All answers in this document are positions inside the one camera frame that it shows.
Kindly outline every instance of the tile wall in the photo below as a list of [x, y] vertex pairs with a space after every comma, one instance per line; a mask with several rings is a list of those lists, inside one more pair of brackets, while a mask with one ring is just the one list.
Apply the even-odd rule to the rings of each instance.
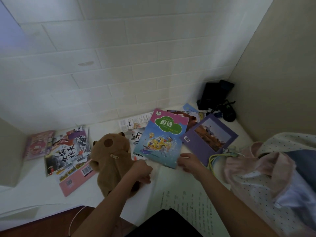
[[272, 0], [2, 0], [0, 117], [25, 133], [196, 101], [227, 79]]

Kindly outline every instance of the white polka dot blanket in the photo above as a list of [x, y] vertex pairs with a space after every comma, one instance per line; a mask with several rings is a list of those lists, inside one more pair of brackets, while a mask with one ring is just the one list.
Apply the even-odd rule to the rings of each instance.
[[232, 192], [280, 236], [316, 236], [316, 136], [280, 133], [224, 169]]

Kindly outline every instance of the white desk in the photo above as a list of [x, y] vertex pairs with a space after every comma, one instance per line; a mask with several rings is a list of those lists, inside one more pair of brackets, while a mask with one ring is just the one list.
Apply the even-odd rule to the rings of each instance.
[[[232, 143], [237, 147], [245, 147], [252, 143], [240, 124], [235, 120], [228, 123], [221, 119], [239, 137]], [[120, 131], [117, 120], [88, 125], [89, 141], [93, 143], [107, 133]], [[182, 153], [189, 152], [182, 147]], [[148, 160], [153, 167], [152, 183], [141, 188], [136, 195], [128, 199], [121, 217], [130, 223], [140, 225], [144, 221], [147, 204], [155, 184], [155, 175], [160, 167], [158, 163]], [[218, 161], [215, 166], [216, 175], [221, 175], [223, 162]], [[41, 219], [80, 205], [96, 207], [103, 195], [97, 185], [97, 175], [64, 197], [57, 181], [53, 176], [45, 176], [44, 161], [42, 158], [24, 162], [18, 185], [8, 191], [0, 192], [0, 230], [8, 229], [37, 219]]]

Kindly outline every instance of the brown teddy bear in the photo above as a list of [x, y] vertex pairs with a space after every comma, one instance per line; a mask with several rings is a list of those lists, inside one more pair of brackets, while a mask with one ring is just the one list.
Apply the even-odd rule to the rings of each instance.
[[[123, 132], [107, 134], [100, 140], [93, 142], [90, 166], [99, 172], [98, 186], [104, 197], [116, 187], [132, 167], [133, 161], [129, 150], [130, 144]], [[136, 182], [131, 190], [130, 197], [139, 188], [140, 182]]]

